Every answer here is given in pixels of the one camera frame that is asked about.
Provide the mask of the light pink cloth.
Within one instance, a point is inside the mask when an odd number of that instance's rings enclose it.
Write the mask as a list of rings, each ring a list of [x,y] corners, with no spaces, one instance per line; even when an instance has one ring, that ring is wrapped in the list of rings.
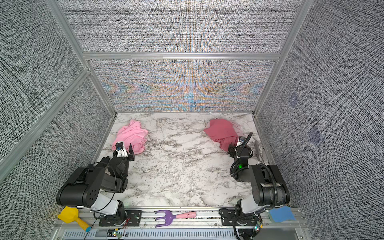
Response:
[[[132,145],[134,154],[140,154],[145,150],[148,133],[148,130],[142,128],[140,121],[132,119],[128,125],[119,129],[112,151],[116,150],[116,143],[123,142],[127,150],[129,145]]]

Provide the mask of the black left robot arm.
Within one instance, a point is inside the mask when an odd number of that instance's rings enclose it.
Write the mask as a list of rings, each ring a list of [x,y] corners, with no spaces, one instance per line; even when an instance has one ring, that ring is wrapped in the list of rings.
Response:
[[[100,216],[99,226],[121,226],[128,220],[122,201],[100,193],[123,193],[128,185],[129,163],[135,160],[132,145],[125,147],[123,142],[115,145],[113,157],[85,168],[77,168],[57,193],[57,204],[65,207],[89,209]]]

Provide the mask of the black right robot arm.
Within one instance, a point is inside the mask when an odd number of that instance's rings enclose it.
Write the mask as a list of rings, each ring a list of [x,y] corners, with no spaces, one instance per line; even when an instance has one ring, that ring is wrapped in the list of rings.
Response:
[[[252,240],[261,231],[261,214],[290,202],[290,193],[276,165],[250,165],[253,151],[248,146],[230,145],[228,154],[234,158],[230,175],[237,182],[250,183],[251,195],[239,200],[234,209],[219,209],[223,226],[231,226],[237,240]]]

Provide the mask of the dark pink cloth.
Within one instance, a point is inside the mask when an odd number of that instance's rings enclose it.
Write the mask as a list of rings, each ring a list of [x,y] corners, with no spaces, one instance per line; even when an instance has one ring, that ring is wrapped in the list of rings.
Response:
[[[241,127],[233,121],[226,119],[210,120],[204,132],[210,139],[220,144],[220,149],[227,152],[230,145],[235,145],[238,142],[239,136],[243,135]]]

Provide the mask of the blue sponge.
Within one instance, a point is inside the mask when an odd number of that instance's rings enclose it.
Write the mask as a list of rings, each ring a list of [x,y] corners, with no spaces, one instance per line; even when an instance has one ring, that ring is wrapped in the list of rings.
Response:
[[[296,218],[290,207],[284,206],[281,208],[274,208],[269,211],[270,219],[275,223],[282,223],[286,221],[295,221]]]

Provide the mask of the yellow toy shovel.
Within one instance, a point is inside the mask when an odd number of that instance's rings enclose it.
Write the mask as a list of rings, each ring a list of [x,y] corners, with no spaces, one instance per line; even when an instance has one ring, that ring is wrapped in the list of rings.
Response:
[[[66,224],[76,222],[86,233],[91,230],[91,226],[79,217],[77,208],[65,207],[58,215],[58,219]]]

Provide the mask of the aluminium mounting rail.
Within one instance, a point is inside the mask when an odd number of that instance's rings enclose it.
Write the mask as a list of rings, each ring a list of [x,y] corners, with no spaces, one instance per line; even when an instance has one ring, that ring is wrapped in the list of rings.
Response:
[[[128,236],[134,231],[171,231],[171,230],[229,230],[233,231],[233,220],[222,220],[219,214],[219,208],[170,208],[174,215],[183,214],[187,212],[196,212],[197,216],[190,219],[174,219],[169,226],[159,227],[156,225],[164,224],[164,220],[156,220],[156,218],[163,217],[164,213],[156,214],[159,208],[127,208],[128,223],[122,223],[118,226],[100,226],[98,217],[99,214],[94,214],[90,210],[79,209],[79,218],[85,221],[88,225],[92,226],[90,232],[87,234],[77,222],[64,223],[59,220],[56,228],[61,231],[75,231],[76,237],[95,237],[98,235],[106,235],[109,231],[110,235],[113,231],[118,231],[122,236]]]

